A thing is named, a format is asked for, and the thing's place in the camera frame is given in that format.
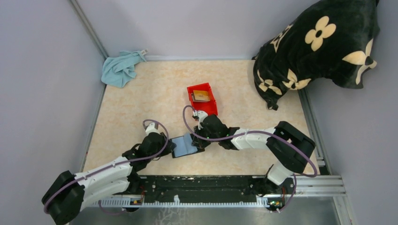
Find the red plastic bin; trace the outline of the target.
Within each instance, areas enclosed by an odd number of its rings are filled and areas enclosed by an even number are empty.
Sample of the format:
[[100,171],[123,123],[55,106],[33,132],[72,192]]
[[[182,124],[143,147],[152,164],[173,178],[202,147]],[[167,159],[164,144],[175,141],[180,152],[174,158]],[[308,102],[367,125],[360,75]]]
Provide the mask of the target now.
[[[193,90],[205,90],[208,91],[211,100],[209,102],[193,102],[191,94]],[[202,110],[205,111],[208,115],[218,115],[218,109],[217,109],[217,103],[216,99],[213,95],[212,89],[210,84],[207,83],[202,83],[198,85],[193,85],[187,87],[187,92],[188,92],[188,97],[191,105],[196,109],[196,110]]]

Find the black leather card holder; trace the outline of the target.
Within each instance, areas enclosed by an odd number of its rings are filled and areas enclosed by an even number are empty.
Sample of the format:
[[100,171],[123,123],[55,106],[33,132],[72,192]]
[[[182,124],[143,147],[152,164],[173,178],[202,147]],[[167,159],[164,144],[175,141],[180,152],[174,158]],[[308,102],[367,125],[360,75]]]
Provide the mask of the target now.
[[176,145],[172,151],[172,158],[184,157],[205,151],[205,149],[193,146],[193,139],[190,133],[186,133],[183,136],[175,137],[170,140]]

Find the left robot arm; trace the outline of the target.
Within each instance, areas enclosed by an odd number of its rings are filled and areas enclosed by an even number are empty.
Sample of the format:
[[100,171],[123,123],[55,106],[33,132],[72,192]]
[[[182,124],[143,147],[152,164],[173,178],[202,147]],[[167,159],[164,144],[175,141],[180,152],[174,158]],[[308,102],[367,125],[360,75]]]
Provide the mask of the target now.
[[91,171],[62,172],[42,197],[44,212],[57,225],[73,220],[84,208],[115,194],[141,194],[143,182],[138,172],[153,158],[165,156],[176,148],[164,133],[150,133],[110,163]]

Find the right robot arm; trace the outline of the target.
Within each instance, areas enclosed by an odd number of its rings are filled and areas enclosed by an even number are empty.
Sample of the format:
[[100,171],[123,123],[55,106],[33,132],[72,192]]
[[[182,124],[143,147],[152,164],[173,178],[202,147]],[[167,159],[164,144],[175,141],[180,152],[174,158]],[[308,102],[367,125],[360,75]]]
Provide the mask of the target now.
[[295,173],[303,173],[315,149],[315,142],[286,121],[269,129],[228,127],[215,115],[204,111],[194,113],[197,126],[192,131],[192,144],[200,149],[218,143],[227,150],[270,150],[277,162],[264,180],[270,193],[277,193],[283,182]]

